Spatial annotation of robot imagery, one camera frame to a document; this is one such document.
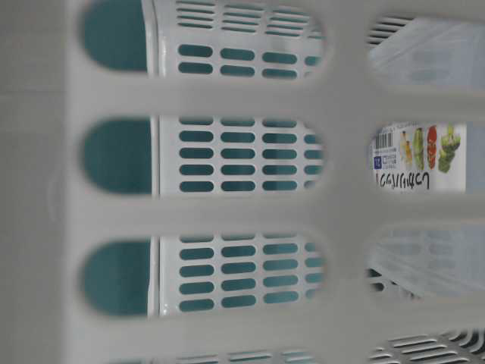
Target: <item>white plastic grid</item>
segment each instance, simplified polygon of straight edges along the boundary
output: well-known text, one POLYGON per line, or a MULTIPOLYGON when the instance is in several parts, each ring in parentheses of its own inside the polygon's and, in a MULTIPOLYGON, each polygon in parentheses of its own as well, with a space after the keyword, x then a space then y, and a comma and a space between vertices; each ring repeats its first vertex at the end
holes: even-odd
POLYGON ((328 362, 348 363, 362 361, 369 348, 383 337, 484 324, 481 311, 485 298, 481 294, 428 300, 410 309, 385 302, 376 304, 363 284, 368 238, 383 224, 483 222, 484 217, 483 196, 403 199, 380 195, 372 189, 363 151, 376 127, 395 118, 466 118, 483 122, 483 95, 383 88, 368 69, 363 34, 377 15, 389 11, 485 20, 482 1, 469 0, 464 6, 452 0, 301 0, 298 6, 325 24, 329 52, 321 76, 296 81, 286 89, 272 82, 234 85, 230 81, 192 79, 178 83, 110 74, 87 61, 76 38, 82 4, 71 0, 67 6, 67 224, 61 362, 175 356, 187 349, 227 352, 258 347, 261 342, 278 347, 284 341, 304 344, 328 362), (318 133, 324 130, 329 161, 327 182, 316 190, 293 196, 221 196, 210 201, 163 197, 154 202, 108 196, 83 179, 77 147, 100 117, 115 112, 211 115, 214 105, 219 115, 250 116, 247 105, 251 105, 252 115, 302 118, 318 133), (193 224, 186 225, 187 219, 193 224), (329 260, 329 285, 313 303, 305 304, 304 310, 207 313, 159 322, 107 321, 93 315, 79 300, 82 296, 75 282, 82 262, 89 251, 108 238, 147 232, 195 234, 209 229, 291 229, 320 237, 329 260))

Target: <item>ventilation slot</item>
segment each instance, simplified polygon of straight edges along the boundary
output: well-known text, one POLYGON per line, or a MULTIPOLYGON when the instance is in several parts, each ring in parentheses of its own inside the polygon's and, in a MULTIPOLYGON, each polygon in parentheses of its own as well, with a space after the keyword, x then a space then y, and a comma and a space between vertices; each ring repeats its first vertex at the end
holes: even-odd
POLYGON ((225 143, 252 143, 255 141, 253 133, 226 132, 221 134, 221 140, 225 143))
POLYGON ((179 71, 183 74, 211 74, 213 67, 209 63, 180 62, 179 71))
POLYGON ((182 148, 180 150, 180 157, 192 159, 207 159, 212 158, 214 152, 209 148, 182 148))
POLYGON ((177 23, 181 27, 212 29, 215 4, 210 2, 177 2, 177 23))
POLYGON ((180 174, 183 176, 208 176, 214 173, 211 165, 181 165, 180 174))
POLYGON ((299 9, 277 8, 269 18, 266 34, 296 38, 303 34, 309 21, 310 17, 299 9))
POLYGON ((263 264, 265 271, 286 271, 297 267, 298 262, 295 259, 267 260, 263 264))
POLYGON ((181 294, 201 294, 210 293, 214 290, 211 282, 185 283, 180 285, 181 294))
POLYGON ((266 287, 293 286, 298 283, 298 277, 295 275, 278 275, 275 277, 266 277, 263 284, 266 287))
POLYGON ((207 311, 214 308, 214 301, 209 299, 182 301, 179 308, 182 312, 207 311))
POLYGON ((234 256, 253 256, 256 253, 256 249, 251 245, 226 246, 221 252, 223 257, 232 258, 234 256))
POLYGON ((295 127, 296 121, 294 120, 285 120, 285 119, 264 119, 263 125, 265 127, 295 127))
POLYGON ((252 67, 225 65, 221 67, 221 74, 223 76, 253 77, 255 75, 255 69, 252 67))
POLYGON ((225 159, 252 159, 255 157, 255 151, 252 149, 222 149, 222 158, 225 159))
POLYGON ((224 7, 222 30, 256 33, 264 9, 252 4, 228 4, 224 7))
POLYGON ((295 134, 266 133, 263 135, 263 142, 276 144, 293 144, 296 142, 295 134))
POLYGON ((256 281, 252 278, 246 279, 232 279, 222 282, 222 289, 226 291, 232 290, 251 290, 256 287, 256 281))
POLYGON ((254 174, 256 171, 253 165, 223 165, 222 174, 227 176, 245 176, 254 174))
POLYGON ((244 353, 230 353, 230 362, 251 362, 261 361, 264 359, 271 359, 272 355, 264 351, 244 352, 244 353))
POLYGON ((223 298, 221 304, 224 308, 231 309, 235 307, 254 306, 255 303, 256 297, 254 296, 235 296, 223 298))
POLYGON ((214 235, 183 235, 180 236, 182 243, 208 243, 214 239, 214 235))
POLYGON ((298 246, 294 243, 268 244, 263 248, 264 254, 268 255, 296 253, 297 250, 298 246))
POLYGON ((250 273, 256 270, 256 264, 251 262, 227 263, 222 265, 221 270, 226 275, 250 273))
POLYGON ((253 191, 256 185, 250 180, 226 181, 221 184, 221 188, 226 192, 253 191))
POLYGON ((203 277, 214 274, 214 267, 212 265, 189 265, 180 268, 180 275, 182 277, 203 277))
POLYGON ((268 63, 295 64, 297 59, 295 55, 288 53, 265 52, 263 61, 268 63))
POLYGON ((396 17, 392 15, 388 17, 382 17, 374 25, 374 28, 371 29, 368 35, 368 44, 372 48, 378 46, 384 40, 388 39, 397 31, 405 27, 411 20, 412 17, 396 17))
POLYGON ((238 240, 252 240, 256 236, 254 234, 231 234, 231 235, 222 235, 222 240, 225 241, 238 241, 238 240))
POLYGON ((267 293, 264 295, 265 303, 287 303, 296 301, 297 299, 298 294, 294 291, 267 293))
POLYGON ((225 127, 252 127, 255 124, 255 119, 222 118, 221 124, 225 127))
POLYGON ((214 256, 211 248, 183 249, 180 251, 180 258, 183 260, 210 259, 214 256))
POLYGON ((182 44, 179 46, 179 54, 185 57, 202 57, 208 58, 212 56, 212 48, 206 45, 189 45, 182 44))
POLYGON ((280 70, 277 68, 265 68, 263 70, 264 78, 278 78, 282 80, 294 80, 298 74, 293 70, 280 70))
POLYGON ((221 57, 235 61, 252 61, 255 53, 248 49, 224 48, 221 50, 221 57))
POLYGON ((211 142, 214 135, 210 131, 183 131, 179 138, 183 142, 211 142))
POLYGON ((217 356, 204 355, 177 358, 176 364, 217 364, 218 362, 217 356))

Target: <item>red vegetable image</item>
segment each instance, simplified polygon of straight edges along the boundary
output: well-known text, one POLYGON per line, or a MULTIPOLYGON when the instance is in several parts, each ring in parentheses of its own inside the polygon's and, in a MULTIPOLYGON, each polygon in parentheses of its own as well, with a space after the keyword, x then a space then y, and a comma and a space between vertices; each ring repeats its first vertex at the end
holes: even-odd
POLYGON ((434 168, 437 161, 437 129, 436 125, 427 131, 427 163, 430 169, 434 168))

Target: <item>oval hole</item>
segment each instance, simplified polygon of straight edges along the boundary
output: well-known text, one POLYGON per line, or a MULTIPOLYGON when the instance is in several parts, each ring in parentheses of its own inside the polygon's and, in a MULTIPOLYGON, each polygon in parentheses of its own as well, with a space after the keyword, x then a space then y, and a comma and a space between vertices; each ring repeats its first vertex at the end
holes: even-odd
POLYGON ((221 172, 228 176, 251 175, 255 173, 255 167, 253 165, 223 165, 221 172))
POLYGON ((320 57, 314 57, 312 55, 309 55, 307 58, 305 58, 305 64, 310 67, 319 65, 320 61, 321 61, 320 57))
POLYGON ((182 192, 211 192, 214 189, 214 184, 211 181, 189 181, 180 184, 182 192))
POLYGON ((255 53, 248 49, 224 48, 221 50, 221 57, 237 61, 252 61, 255 59, 255 53))
POLYGON ((295 134, 283 134, 283 133, 266 133, 263 135, 263 142, 265 143, 279 143, 279 144, 292 144, 296 142, 295 134))
POLYGON ((293 149, 265 149, 263 158, 266 159, 295 159, 296 150, 293 149))
POLYGON ((253 67, 231 66, 225 64, 221 67, 221 74, 234 77, 253 77, 255 75, 255 69, 253 67))
POLYGON ((283 271, 287 269, 295 269, 297 267, 298 262, 295 259, 267 260, 263 263, 265 271, 283 271))
POLYGON ((252 127, 255 119, 222 118, 221 124, 225 127, 252 127))
POLYGON ((214 235, 181 235, 182 243, 208 243, 214 239, 214 235))
POLYGON ((285 303, 293 302, 298 299, 297 292, 275 292, 267 293, 264 295, 264 301, 266 303, 285 303))
POLYGON ((184 176, 208 176, 214 173, 211 165, 181 165, 180 174, 184 176))
POLYGON ((235 296, 235 297, 224 297, 222 299, 222 306, 226 309, 235 307, 247 307, 253 306, 256 303, 256 297, 248 296, 235 296))
POLYGON ((307 143, 307 144, 321 144, 318 137, 314 134, 305 135, 305 143, 307 143))
POLYGON ((321 273, 311 273, 305 276, 305 280, 307 283, 321 283, 323 277, 321 273))
POLYGON ((82 22, 84 48, 93 60, 115 71, 147 72, 140 0, 96 2, 82 22))
POLYGON ((268 63, 295 64, 296 56, 288 53, 265 52, 263 61, 268 63))
POLYGON ((251 180, 231 180, 223 182, 221 188, 226 192, 253 191, 256 185, 251 180))
POLYGON ((188 159, 206 159, 212 158, 214 152, 210 148, 182 148, 180 150, 180 157, 188 159))
POLYGON ((305 173, 310 175, 316 175, 321 173, 321 165, 307 165, 305 167, 305 173))
POLYGON ((221 270, 226 275, 236 275, 239 273, 249 273, 256 270, 255 263, 242 262, 242 263, 226 263, 223 264, 221 270))
POLYGON ((182 249, 180 251, 180 258, 183 260, 210 259, 213 256, 214 250, 211 248, 182 249))
POLYGON ((209 63, 180 62, 179 71, 183 74, 211 74, 212 66, 209 63))
POLYGON ((87 300, 108 315, 146 315, 150 241, 110 243, 92 254, 83 268, 87 300))
POLYGON ((211 282, 195 282, 184 283, 179 287, 179 291, 182 294, 201 294, 210 293, 214 290, 214 284, 211 282))
POLYGON ((294 180, 267 180, 263 183, 263 190, 266 191, 292 191, 296 190, 298 184, 294 180))
POLYGON ((226 246, 221 252, 222 256, 230 258, 234 256, 253 256, 256 253, 256 249, 251 245, 226 246))
POLYGON ((182 301, 179 308, 182 312, 207 311, 214 308, 214 301, 209 299, 182 301))
POLYGON ((266 277, 263 284, 266 287, 293 286, 298 283, 298 277, 295 275, 278 275, 276 277, 266 277))
POLYGON ((295 127, 296 121, 287 119, 264 119, 263 125, 266 127, 295 127))
POLYGON ((255 141, 255 135, 253 133, 226 132, 221 134, 221 140, 225 143, 252 143, 255 141))
POLYGON ((322 258, 307 258, 305 265, 309 268, 321 267, 324 264, 322 258))
POLYGON ((296 253, 298 246, 294 243, 288 244, 268 244, 263 248, 264 254, 290 254, 296 253))
POLYGON ((98 187, 112 193, 150 194, 152 157, 149 118, 116 118, 94 127, 83 146, 83 167, 98 187))
POLYGON ((256 287, 256 281, 252 278, 231 279, 222 282, 223 290, 251 290, 256 287))
POLYGON ((322 159, 321 150, 306 150, 305 158, 307 159, 322 159))
POLYGON ((210 117, 181 117, 179 118, 179 122, 182 125, 211 125, 214 122, 214 119, 210 117))
POLYGON ((180 268, 180 275, 182 277, 203 277, 206 275, 213 275, 214 267, 212 265, 188 265, 180 268))
POLYGON ((291 175, 296 173, 294 165, 265 165, 263 173, 268 175, 291 175))
POLYGON ((255 151, 252 149, 222 149, 222 158, 225 159, 252 159, 255 151))
POLYGON ((179 54, 187 57, 211 57, 212 48, 206 45, 182 44, 179 46, 179 54))
POLYGON ((298 74, 292 70, 280 70, 277 68, 265 68, 263 70, 263 77, 265 78, 277 78, 283 80, 294 80, 298 74))
POLYGON ((252 240, 255 238, 254 234, 222 234, 222 240, 238 241, 238 240, 252 240))
POLYGON ((211 142, 214 135, 210 131, 185 130, 179 134, 183 142, 211 142))

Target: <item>teal background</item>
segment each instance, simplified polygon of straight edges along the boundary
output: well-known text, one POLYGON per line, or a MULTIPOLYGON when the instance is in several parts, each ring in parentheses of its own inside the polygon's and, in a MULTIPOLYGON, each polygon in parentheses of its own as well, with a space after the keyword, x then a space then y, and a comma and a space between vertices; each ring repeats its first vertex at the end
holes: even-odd
POLYGON ((146 315, 149 240, 113 243, 96 252, 83 271, 91 304, 109 315, 146 315))
POLYGON ((86 51, 99 64, 116 71, 147 71, 145 37, 140 0, 104 0, 83 19, 86 51))
MULTIPOLYGON (((87 53, 100 65, 146 72, 140 0, 97 3, 86 13, 82 32, 87 53)), ((83 167, 103 190, 150 194, 149 118, 113 118, 100 124, 86 138, 83 167)), ((88 260, 83 272, 88 301, 109 315, 145 315, 148 284, 149 239, 106 246, 88 260)))

